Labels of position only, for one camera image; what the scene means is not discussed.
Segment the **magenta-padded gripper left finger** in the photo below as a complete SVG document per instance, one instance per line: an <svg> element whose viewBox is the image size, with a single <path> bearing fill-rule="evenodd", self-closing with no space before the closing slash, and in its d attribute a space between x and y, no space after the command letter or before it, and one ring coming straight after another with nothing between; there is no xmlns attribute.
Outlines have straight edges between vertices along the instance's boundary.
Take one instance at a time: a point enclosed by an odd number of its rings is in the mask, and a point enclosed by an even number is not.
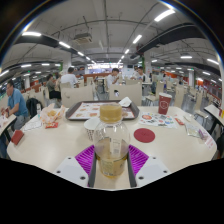
<svg viewBox="0 0 224 224"><path fill-rule="evenodd" d="M66 157L54 174L82 187L93 187L96 176L96 156L91 145L75 157Z"/></svg>

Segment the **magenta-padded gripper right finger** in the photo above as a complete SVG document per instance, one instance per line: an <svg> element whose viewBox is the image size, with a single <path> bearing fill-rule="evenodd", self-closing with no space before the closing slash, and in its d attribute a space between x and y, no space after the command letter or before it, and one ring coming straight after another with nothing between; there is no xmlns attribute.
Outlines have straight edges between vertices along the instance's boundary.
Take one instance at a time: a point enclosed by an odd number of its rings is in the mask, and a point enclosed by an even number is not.
<svg viewBox="0 0 224 224"><path fill-rule="evenodd" d="M132 188L143 187L171 174L158 157L148 156L133 145L129 146L127 163Z"/></svg>

